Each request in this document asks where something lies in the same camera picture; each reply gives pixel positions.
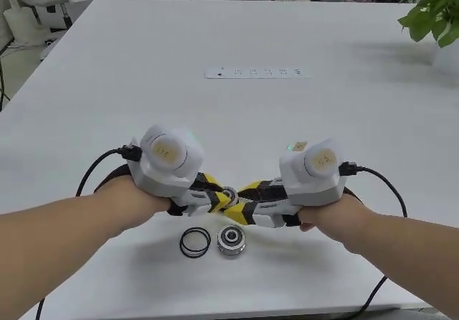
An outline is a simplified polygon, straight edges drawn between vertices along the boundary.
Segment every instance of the table surface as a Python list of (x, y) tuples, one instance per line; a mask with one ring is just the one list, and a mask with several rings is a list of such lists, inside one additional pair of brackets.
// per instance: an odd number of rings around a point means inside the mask
[[(0, 114), (1, 212), (72, 196), (93, 160), (155, 124), (188, 126), (202, 169), (241, 187), (279, 175), (283, 149), (335, 137), (385, 174), (411, 216), (459, 225), (459, 89), (413, 43), (396, 4), (96, 0)], [(304, 66), (312, 78), (208, 80), (207, 67)], [(122, 161), (104, 161), (86, 193)], [(370, 175), (349, 179), (398, 215)], [(381, 273), (319, 231), (248, 227), (247, 250), (179, 251), (186, 228), (229, 222), (158, 215), (111, 240), (48, 298), (44, 320), (312, 314), (354, 310)], [(374, 307), (422, 306), (392, 282)], [(32, 319), (32, 309), (25, 319)]]

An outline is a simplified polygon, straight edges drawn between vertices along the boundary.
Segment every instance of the metal bearing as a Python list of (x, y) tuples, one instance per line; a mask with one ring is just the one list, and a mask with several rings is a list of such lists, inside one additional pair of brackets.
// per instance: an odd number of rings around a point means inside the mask
[(237, 225), (225, 225), (217, 235), (217, 245), (225, 255), (238, 255), (245, 248), (245, 233)]
[(224, 207), (225, 209), (236, 205), (239, 202), (239, 196), (237, 195), (237, 191), (232, 187), (223, 187), (223, 194), (231, 199), (231, 202)]

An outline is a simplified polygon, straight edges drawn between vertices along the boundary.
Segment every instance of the power cord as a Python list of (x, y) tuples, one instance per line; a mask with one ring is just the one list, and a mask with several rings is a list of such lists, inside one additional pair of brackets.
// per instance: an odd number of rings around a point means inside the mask
[[(404, 200), (400, 193), (397, 191), (397, 189), (394, 187), (394, 185), (391, 184), (391, 182), (381, 173), (375, 171), (374, 169), (368, 168), (368, 167), (363, 167), (363, 166), (357, 166), (355, 162), (344, 162), (342, 165), (339, 167), (339, 174), (341, 176), (351, 176), (351, 175), (357, 175), (360, 171), (365, 171), (367, 173), (373, 174), (374, 176), (380, 178), (392, 191), (392, 193), (395, 194), (397, 197), (400, 206), (402, 207), (402, 213), (403, 217), (408, 217), (408, 211), (407, 211), (407, 206), (404, 203)], [(373, 291), (370, 293), (370, 296), (366, 300), (365, 304), (355, 313), (349, 314), (342, 316), (340, 318), (337, 318), (335, 320), (353, 320), (355, 318), (358, 318), (361, 316), (370, 306), (370, 304), (373, 301), (373, 298), (376, 296), (378, 293), (379, 289), (383, 286), (383, 284), (387, 281), (387, 277), (384, 276), (381, 278), (381, 280), (378, 282), (378, 284), (374, 287)]]
[[(139, 146), (123, 146), (122, 148), (117, 148), (117, 149), (112, 149), (109, 151), (106, 151), (104, 154), (100, 155), (94, 162), (91, 164), (89, 169), (86, 171), (85, 175), (81, 179), (80, 185), (78, 186), (77, 193), (75, 197), (81, 196), (81, 193), (83, 191), (83, 187), (85, 187), (86, 181), (89, 179), (89, 176), (91, 173), (94, 171), (95, 167), (98, 166), (100, 162), (102, 162), (104, 159), (109, 157), (110, 155), (114, 154), (120, 154), (123, 159), (126, 160), (131, 160), (131, 161), (140, 161), (142, 157), (142, 149)], [(46, 298), (44, 297), (39, 303), (38, 303), (38, 308), (37, 308), (37, 313), (35, 314), (35, 320), (40, 320), (40, 317), (42, 316), (42, 309), (44, 305), (44, 300)]]

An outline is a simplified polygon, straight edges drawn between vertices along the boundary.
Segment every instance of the o-ring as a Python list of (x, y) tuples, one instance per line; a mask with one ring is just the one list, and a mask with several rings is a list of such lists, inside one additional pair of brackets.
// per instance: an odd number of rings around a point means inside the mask
[[(199, 234), (202, 234), (207, 241), (207, 244), (204, 248), (201, 248), (199, 250), (192, 250), (191, 248), (188, 248), (185, 245), (184, 238), (188, 235), (191, 234), (192, 232), (198, 232)], [(185, 255), (188, 258), (191, 259), (196, 259), (202, 257), (204, 254), (207, 253), (210, 247), (210, 242), (211, 242), (211, 237), (210, 234), (207, 230), (205, 230), (202, 227), (192, 227), (184, 231), (184, 233), (180, 237), (180, 251), (182, 252), (183, 255)]]

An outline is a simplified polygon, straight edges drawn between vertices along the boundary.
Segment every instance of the cable connector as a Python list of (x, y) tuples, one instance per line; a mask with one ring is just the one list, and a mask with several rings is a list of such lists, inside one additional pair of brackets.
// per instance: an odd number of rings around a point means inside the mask
[(142, 148), (140, 146), (129, 144), (128, 146), (119, 148), (119, 154), (125, 160), (139, 162), (142, 157)]
[(343, 162), (340, 167), (339, 167), (339, 175), (342, 177), (347, 177), (349, 175), (357, 175), (357, 172), (359, 172), (359, 167), (355, 162)]

